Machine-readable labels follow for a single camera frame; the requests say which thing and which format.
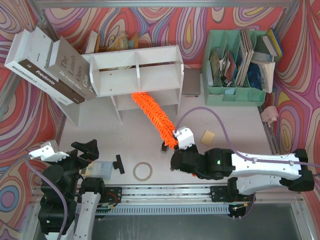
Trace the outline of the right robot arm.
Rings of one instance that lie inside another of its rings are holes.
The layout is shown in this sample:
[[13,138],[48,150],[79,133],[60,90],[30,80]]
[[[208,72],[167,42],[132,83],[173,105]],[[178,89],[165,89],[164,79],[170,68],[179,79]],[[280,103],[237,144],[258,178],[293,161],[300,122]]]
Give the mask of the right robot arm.
[[204,180],[228,179],[226,194],[231,202],[237,195],[249,196],[257,191],[286,187],[292,192],[312,191],[314,176],[307,167],[308,155],[298,148],[288,155],[255,155],[212,148],[200,154],[196,146],[175,150],[170,165]]

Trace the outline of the orange microfiber duster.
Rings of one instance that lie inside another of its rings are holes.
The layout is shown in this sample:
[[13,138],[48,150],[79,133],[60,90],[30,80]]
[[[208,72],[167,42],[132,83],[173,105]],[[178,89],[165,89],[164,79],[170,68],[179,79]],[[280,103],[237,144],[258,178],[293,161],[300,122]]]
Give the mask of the orange microfiber duster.
[[164,146],[174,149],[178,145],[178,140],[174,137],[176,126],[160,105],[147,92],[134,92],[131,97],[155,126],[164,141]]

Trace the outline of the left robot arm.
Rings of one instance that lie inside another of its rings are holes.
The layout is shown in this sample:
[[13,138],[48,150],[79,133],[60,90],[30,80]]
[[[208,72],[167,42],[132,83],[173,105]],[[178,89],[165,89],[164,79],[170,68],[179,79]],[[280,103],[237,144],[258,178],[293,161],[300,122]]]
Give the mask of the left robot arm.
[[86,177],[78,188],[80,170],[99,158],[98,143],[73,142],[72,151],[59,151],[56,141],[47,141],[33,156],[49,163],[42,175],[43,197],[38,219],[48,240],[92,239],[95,212],[105,194],[101,177]]

